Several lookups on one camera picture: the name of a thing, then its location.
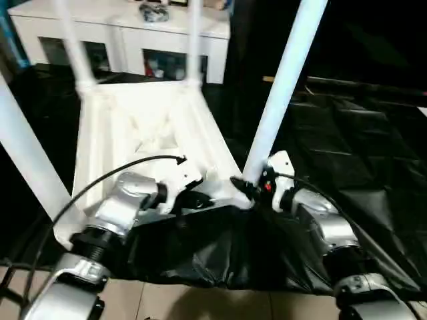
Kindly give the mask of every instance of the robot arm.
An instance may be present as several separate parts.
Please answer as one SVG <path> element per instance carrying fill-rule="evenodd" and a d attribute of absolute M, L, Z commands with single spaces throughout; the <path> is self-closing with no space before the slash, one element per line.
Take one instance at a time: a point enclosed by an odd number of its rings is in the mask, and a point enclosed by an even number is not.
<path fill-rule="evenodd" d="M 340 320 L 417 319 L 360 246 L 338 208 L 319 193 L 295 188 L 293 181 L 278 173 L 294 175 L 285 151 L 268 159 L 252 194 L 271 204 L 274 211 L 287 208 L 298 219 L 329 275 Z"/>
<path fill-rule="evenodd" d="M 122 173 L 82 232 L 62 256 L 23 314 L 25 320 L 98 320 L 104 303 L 98 297 L 140 210 L 167 200 L 167 188 L 136 173 Z"/>
<path fill-rule="evenodd" d="M 291 179 L 278 173 L 294 174 L 285 151 L 268 160 L 258 186 L 236 178 L 232 183 L 250 200 L 268 203 L 277 212 L 286 207 L 298 218 L 329 275 L 340 319 L 417 319 L 361 248 L 338 208 L 316 192 L 295 188 Z M 73 249 L 62 256 L 22 319 L 98 320 L 104 306 L 98 294 L 121 260 L 138 213 L 157 206 L 169 212 L 185 186 L 200 178 L 198 174 L 183 176 L 172 179 L 167 187 L 168 182 L 122 173 L 83 231 L 73 235 Z"/>

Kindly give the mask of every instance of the wire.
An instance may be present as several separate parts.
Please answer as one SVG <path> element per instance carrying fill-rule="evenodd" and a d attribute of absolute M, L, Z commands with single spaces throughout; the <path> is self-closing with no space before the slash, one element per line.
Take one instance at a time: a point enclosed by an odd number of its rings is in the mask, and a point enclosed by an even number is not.
<path fill-rule="evenodd" d="M 3 280 L 0 283 L 0 305 L 3 302 L 3 295 L 2 292 L 5 292 L 5 290 L 10 285 L 10 282 L 12 281 L 13 276 L 15 275 L 17 264 L 14 263 L 14 261 L 21 259 L 25 256 L 29 242 L 34 236 L 35 231 L 39 228 L 40 224 L 43 222 L 43 215 L 39 215 L 36 221 L 30 226 L 28 230 L 26 230 L 23 239 L 15 245 L 12 248 L 12 251 L 10 253 L 10 258 L 5 260 L 6 266 L 8 266 L 6 274 L 3 276 Z"/>
<path fill-rule="evenodd" d="M 310 182 L 308 182 L 305 179 L 294 177 L 293 175 L 286 175 L 285 173 L 276 173 L 276 175 L 278 177 L 285 177 L 285 178 L 288 178 L 288 179 L 292 179 L 292 180 L 294 180 L 294 181 L 296 181 L 298 183 L 301 183 L 304 187 L 307 187 L 307 188 L 309 188 L 311 190 L 314 190 L 315 192 L 317 192 L 320 195 L 322 195 L 326 200 L 328 200 L 338 210 L 338 212 L 340 214 L 344 215 L 344 210 L 337 204 L 337 202 L 334 200 L 334 198 L 332 198 L 330 195 L 328 195 L 327 193 L 325 193 L 323 190 L 321 190 L 319 187 L 317 187 L 313 183 L 310 183 Z"/>
<path fill-rule="evenodd" d="M 178 157 L 175 155 L 155 155 L 152 157 L 146 157 L 143 159 L 138 159 L 135 161 L 132 161 L 130 163 L 127 163 L 126 165 L 122 165 L 121 167 L 118 167 L 117 169 L 114 169 L 112 171 L 110 171 L 109 173 L 106 173 L 102 176 L 100 176 L 98 179 L 94 180 L 92 183 L 88 184 L 83 190 L 81 190 L 78 194 L 76 194 L 65 206 L 64 208 L 62 208 L 62 210 L 60 210 L 60 212 L 58 212 L 57 216 L 54 218 L 54 220 L 52 220 L 52 224 L 47 228 L 45 235 L 43 236 L 39 248 L 37 250 L 37 254 L 34 258 L 34 262 L 31 265 L 31 269 L 28 273 L 27 276 L 27 281 L 25 283 L 25 289 L 24 289 L 24 294 L 23 294 L 23 304 L 21 305 L 21 313 L 23 312 L 24 308 L 26 307 L 25 301 L 28 301 L 28 297 L 29 297 L 29 292 L 31 290 L 31 286 L 33 284 L 33 278 L 34 278 L 34 273 L 35 273 L 35 269 L 37 268 L 37 264 L 40 260 L 40 256 L 43 252 L 43 248 L 51 234 L 51 231 L 53 230 L 54 226 L 56 226 L 56 224 L 58 223 L 58 221 L 62 218 L 62 216 L 64 216 L 64 214 L 68 211 L 68 209 L 71 208 L 71 206 L 78 200 L 80 199 L 85 193 L 87 193 L 92 187 L 94 187 L 95 185 L 97 185 L 99 182 L 107 179 L 108 177 L 111 177 L 112 175 L 115 175 L 117 172 L 122 171 L 124 169 L 127 169 L 129 167 L 132 167 L 134 165 L 137 165 L 139 163 L 143 163 L 143 162 L 147 162 L 147 161 L 152 161 L 152 160 L 158 160 L 158 159 L 174 159 L 177 160 L 178 163 L 182 163 L 185 161 L 185 158 L 182 157 Z"/>

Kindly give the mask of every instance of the floor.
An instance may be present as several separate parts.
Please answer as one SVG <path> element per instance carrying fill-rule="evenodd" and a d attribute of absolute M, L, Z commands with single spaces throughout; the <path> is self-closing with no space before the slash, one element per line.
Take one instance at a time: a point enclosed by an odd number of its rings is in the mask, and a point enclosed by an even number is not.
<path fill-rule="evenodd" d="M 0 269 L 0 279 L 5 268 Z M 22 293 L 26 271 L 18 271 L 10 287 Z M 33 292 L 47 273 L 38 272 Z M 139 281 L 111 280 L 101 298 L 105 301 L 102 320 L 232 320 L 286 319 L 338 320 L 331 297 L 294 293 L 194 289 L 184 285 L 152 285 Z M 427 309 L 414 306 L 423 319 Z M 0 319 L 18 319 L 18 307 L 8 300 L 0 305 Z"/>

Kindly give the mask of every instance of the white pole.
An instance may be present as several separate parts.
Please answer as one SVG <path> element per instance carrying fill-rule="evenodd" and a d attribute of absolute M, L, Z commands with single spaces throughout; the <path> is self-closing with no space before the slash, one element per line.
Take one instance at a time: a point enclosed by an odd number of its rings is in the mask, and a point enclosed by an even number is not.
<path fill-rule="evenodd" d="M 301 0 L 245 164 L 246 181 L 257 183 L 260 178 L 327 3 L 328 0 Z"/>
<path fill-rule="evenodd" d="M 64 32 L 65 48 L 67 50 L 71 67 L 73 68 L 77 92 L 81 94 L 82 92 L 86 91 L 86 89 L 90 89 L 96 84 L 95 78 L 91 71 L 85 48 L 75 34 L 75 29 L 73 26 L 74 22 L 71 18 L 66 3 L 68 0 L 52 1 L 61 20 L 62 29 Z"/>
<path fill-rule="evenodd" d="M 201 0 L 191 0 L 189 2 L 187 81 L 196 85 L 201 83 L 199 57 L 201 6 Z"/>
<path fill-rule="evenodd" d="M 1 74 L 0 142 L 44 210 L 54 219 L 70 196 Z M 81 228 L 84 219 L 83 212 L 70 208 L 55 228 L 57 240 L 69 247 L 70 235 Z"/>

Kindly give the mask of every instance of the cabinet door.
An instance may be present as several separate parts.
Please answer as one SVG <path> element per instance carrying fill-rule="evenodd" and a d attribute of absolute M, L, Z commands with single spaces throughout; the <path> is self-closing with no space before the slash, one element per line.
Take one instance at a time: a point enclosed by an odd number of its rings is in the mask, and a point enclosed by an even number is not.
<path fill-rule="evenodd" d="M 168 80 L 185 76 L 187 35 L 122 28 L 127 71 Z M 201 72 L 208 83 L 222 83 L 228 40 L 201 37 Z"/>
<path fill-rule="evenodd" d="M 58 20 L 12 16 L 31 64 L 69 65 Z M 83 41 L 94 69 L 122 72 L 127 69 L 123 39 L 118 27 L 75 22 L 75 32 Z"/>

